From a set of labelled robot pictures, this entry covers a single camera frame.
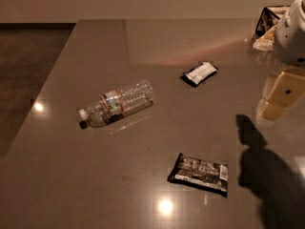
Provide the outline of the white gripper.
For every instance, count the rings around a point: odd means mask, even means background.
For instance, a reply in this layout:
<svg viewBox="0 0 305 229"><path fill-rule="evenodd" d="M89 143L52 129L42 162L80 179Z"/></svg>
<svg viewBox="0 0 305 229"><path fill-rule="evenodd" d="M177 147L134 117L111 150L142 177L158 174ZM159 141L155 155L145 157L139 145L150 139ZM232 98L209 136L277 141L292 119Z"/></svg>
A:
<svg viewBox="0 0 305 229"><path fill-rule="evenodd" d="M294 0L274 31L274 54L283 63L305 66L305 0ZM305 93L305 70L270 73L260 100L260 116L274 121Z"/></svg>

